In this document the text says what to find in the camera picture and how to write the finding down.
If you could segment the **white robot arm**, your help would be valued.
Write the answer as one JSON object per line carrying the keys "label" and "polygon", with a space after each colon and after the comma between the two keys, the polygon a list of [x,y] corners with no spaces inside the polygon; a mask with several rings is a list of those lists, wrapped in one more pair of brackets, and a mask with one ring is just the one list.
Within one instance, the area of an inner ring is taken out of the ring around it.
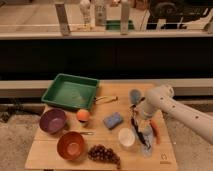
{"label": "white robot arm", "polygon": [[170,114],[179,122],[213,145],[213,117],[173,99],[170,85],[161,85],[145,92],[145,99],[137,106],[141,114],[152,116],[157,110]]}

